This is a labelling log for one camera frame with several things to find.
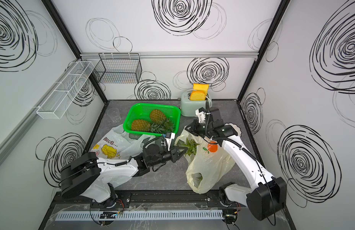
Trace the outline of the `yellow ripe pineapple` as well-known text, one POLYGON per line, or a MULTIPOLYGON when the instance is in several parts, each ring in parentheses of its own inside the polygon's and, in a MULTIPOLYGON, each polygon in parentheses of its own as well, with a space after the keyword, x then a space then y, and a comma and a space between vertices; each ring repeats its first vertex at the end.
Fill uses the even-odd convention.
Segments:
POLYGON ((185 154, 187 156, 191 156, 191 155, 195 156, 197 153, 197 146, 198 145, 199 144, 196 143, 195 140, 193 140, 193 139, 191 139, 191 140, 186 139, 185 141, 179 140, 177 142, 177 146, 187 148, 187 151, 185 152, 185 154))

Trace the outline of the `yellowish fruit print plastic bag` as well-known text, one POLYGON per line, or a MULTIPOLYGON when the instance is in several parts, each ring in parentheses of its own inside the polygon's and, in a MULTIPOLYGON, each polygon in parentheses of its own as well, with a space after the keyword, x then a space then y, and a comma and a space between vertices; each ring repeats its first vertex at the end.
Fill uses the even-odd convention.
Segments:
POLYGON ((215 141, 207 137, 193 136, 186 130, 183 130, 175 139, 175 146, 179 140, 185 141, 186 139, 193 139, 199 144, 195 156, 184 155, 188 162, 187 182, 195 193, 206 193, 233 168, 235 161, 215 141))

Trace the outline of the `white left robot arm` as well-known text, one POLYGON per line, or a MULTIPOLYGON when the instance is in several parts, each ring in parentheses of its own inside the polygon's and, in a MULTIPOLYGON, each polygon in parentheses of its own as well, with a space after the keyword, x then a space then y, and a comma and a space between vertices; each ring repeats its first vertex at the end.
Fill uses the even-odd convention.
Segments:
POLYGON ((112 181, 143 176, 155 171, 156 165, 175 163, 187 151, 187 147, 179 146, 161 151, 157 144, 149 144, 142 153, 127 160, 99 158, 95 152, 88 152, 60 170, 61 196, 65 199, 84 196, 97 203, 113 202, 117 196, 112 181))

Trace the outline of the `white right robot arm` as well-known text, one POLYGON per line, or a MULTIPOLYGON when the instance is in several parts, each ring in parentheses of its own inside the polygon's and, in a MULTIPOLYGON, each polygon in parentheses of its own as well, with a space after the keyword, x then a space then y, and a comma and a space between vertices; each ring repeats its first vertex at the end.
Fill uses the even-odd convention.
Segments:
POLYGON ((218 144, 239 166, 250 187, 231 184, 223 189, 223 198, 247 206, 257 220, 264 220, 285 208, 287 184, 270 173, 244 145, 239 127, 225 123, 219 109, 199 108, 197 118, 186 131, 218 144))

